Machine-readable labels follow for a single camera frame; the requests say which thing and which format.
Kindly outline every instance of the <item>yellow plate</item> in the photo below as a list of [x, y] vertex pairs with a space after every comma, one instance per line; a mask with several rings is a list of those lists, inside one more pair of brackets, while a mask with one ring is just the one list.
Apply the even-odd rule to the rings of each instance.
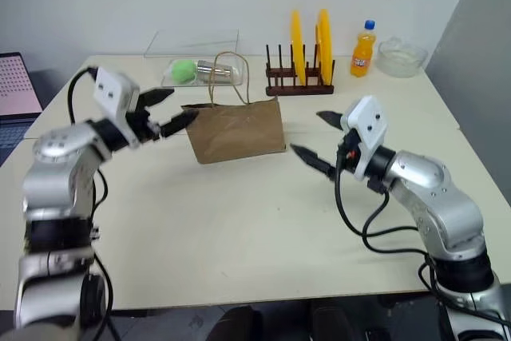
[[316, 25], [316, 44], [318, 45], [318, 58], [321, 62], [321, 78], [325, 85], [332, 82], [332, 40], [330, 35], [330, 22], [325, 9], [319, 11]]
[[302, 30], [300, 14], [294, 10], [291, 14], [291, 46], [293, 47], [293, 62], [295, 72], [302, 85], [305, 85], [305, 57], [303, 56]]

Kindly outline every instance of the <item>bottle label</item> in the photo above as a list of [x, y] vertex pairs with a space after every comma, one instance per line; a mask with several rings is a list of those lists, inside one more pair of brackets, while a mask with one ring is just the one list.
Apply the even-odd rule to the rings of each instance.
[[369, 65], [369, 60], [357, 59], [356, 57], [354, 57], [353, 58], [353, 65], [355, 67], [367, 67]]

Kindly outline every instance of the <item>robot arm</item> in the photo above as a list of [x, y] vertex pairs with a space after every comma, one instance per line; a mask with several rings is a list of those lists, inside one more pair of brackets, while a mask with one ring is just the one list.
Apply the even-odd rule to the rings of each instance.
[[145, 109], [173, 89], [140, 94], [127, 77], [105, 69], [89, 71], [94, 97], [106, 119], [53, 130], [34, 145], [35, 162], [23, 183], [26, 254], [20, 259], [15, 327], [6, 339], [78, 339], [105, 314], [105, 282], [90, 273], [93, 226], [93, 175], [112, 153], [126, 146], [168, 137], [185, 128], [197, 111], [188, 110], [164, 125]]
[[387, 123], [374, 97], [363, 97], [344, 115], [331, 111], [318, 115], [347, 132], [339, 144], [338, 167], [309, 149], [291, 147], [331, 180], [343, 170], [353, 173], [357, 180], [368, 178], [369, 188], [389, 191], [411, 213], [434, 269], [433, 288], [455, 303], [442, 307], [441, 321], [447, 336], [457, 341], [511, 340], [508, 327], [468, 314], [476, 311], [490, 318], [509, 318], [486, 253], [482, 215], [477, 205], [456, 188], [447, 167], [429, 157], [396, 153], [384, 147]]

